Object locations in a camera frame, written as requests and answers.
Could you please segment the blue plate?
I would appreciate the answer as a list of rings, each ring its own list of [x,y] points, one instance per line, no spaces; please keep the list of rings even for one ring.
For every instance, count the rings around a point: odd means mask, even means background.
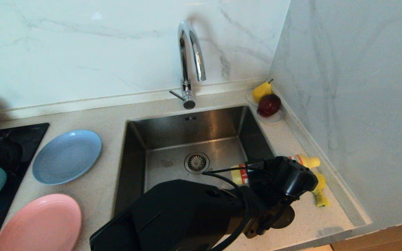
[[[102,153],[102,139],[91,130],[73,130],[52,139],[32,165],[34,178],[45,185],[74,181],[88,172]]]

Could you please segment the pink plate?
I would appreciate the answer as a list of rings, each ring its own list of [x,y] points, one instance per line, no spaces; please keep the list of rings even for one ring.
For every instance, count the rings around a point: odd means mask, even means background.
[[[65,194],[28,203],[0,232],[0,251],[73,251],[80,235],[82,212]]]

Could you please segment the black glass cooktop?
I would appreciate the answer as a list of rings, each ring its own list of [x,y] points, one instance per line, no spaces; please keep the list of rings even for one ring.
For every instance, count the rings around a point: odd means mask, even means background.
[[[48,127],[41,123],[0,130],[0,167],[7,174],[0,191],[0,229]]]

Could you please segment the chrome curved faucet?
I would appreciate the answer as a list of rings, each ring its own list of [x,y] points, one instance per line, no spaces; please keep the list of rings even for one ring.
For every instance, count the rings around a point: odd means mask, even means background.
[[[172,90],[169,90],[169,93],[182,100],[185,109],[193,109],[196,106],[196,101],[192,90],[192,81],[188,73],[188,46],[192,48],[198,81],[206,81],[207,76],[199,38],[189,20],[183,20],[178,26],[178,46],[182,70],[181,95]]]

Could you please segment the stainless steel sink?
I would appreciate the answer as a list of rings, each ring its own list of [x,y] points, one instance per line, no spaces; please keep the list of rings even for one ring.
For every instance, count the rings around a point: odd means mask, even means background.
[[[113,214],[166,181],[181,179],[231,188],[218,178],[187,172],[184,161],[192,152],[209,157],[207,171],[275,157],[248,106],[128,121]]]

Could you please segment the round metal drain strainer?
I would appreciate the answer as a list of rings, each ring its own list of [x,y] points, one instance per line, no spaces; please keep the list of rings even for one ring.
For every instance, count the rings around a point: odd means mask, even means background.
[[[192,152],[185,157],[185,170],[191,174],[201,174],[210,166],[209,157],[203,152]]]

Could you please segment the dark red apple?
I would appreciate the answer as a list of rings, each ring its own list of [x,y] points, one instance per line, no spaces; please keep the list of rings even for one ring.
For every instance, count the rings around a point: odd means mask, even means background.
[[[281,108],[281,99],[275,94],[263,96],[257,108],[258,114],[263,117],[269,117],[276,114]]]

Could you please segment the yellow green fish-shaped sponge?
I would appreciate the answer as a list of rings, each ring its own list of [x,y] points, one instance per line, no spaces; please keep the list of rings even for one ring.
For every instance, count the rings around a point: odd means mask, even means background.
[[[314,173],[318,183],[315,189],[312,191],[312,194],[315,197],[317,207],[328,207],[330,206],[330,202],[324,194],[324,189],[327,186],[326,178],[321,173]]]

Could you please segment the small white dish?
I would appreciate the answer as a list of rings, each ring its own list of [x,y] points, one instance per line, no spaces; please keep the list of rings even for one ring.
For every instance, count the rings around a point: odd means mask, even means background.
[[[248,90],[245,98],[247,100],[247,102],[251,105],[252,107],[252,111],[255,112],[257,119],[265,124],[277,124],[279,122],[281,122],[284,118],[284,113],[282,111],[282,109],[280,109],[278,112],[276,112],[275,114],[273,114],[272,116],[268,116],[268,117],[263,117],[258,113],[258,103],[255,102],[255,100],[253,99],[252,96],[252,90]]]

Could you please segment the brown wooden cabinet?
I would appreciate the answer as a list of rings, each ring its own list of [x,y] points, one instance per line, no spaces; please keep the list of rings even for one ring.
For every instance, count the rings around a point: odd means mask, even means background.
[[[402,251],[402,225],[331,244],[333,251]]]

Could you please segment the yellow pear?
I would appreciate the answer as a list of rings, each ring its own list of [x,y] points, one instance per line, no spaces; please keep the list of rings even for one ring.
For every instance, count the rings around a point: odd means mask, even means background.
[[[271,85],[272,81],[273,81],[273,79],[270,79],[269,81],[265,81],[253,89],[252,97],[253,97],[254,102],[258,103],[264,96],[272,94],[272,92],[273,92],[272,85]]]

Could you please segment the orange yellow detergent bottle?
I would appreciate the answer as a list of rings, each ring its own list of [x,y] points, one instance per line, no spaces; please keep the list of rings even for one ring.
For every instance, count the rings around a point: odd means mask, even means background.
[[[308,167],[309,169],[319,167],[321,165],[321,161],[319,157],[308,157],[302,154],[296,154],[292,156],[287,156],[289,159],[293,159],[297,162],[299,162],[301,165]],[[237,185],[243,185],[243,184],[248,184],[248,175],[251,172],[251,170],[231,170],[231,177],[232,181],[237,184]]]

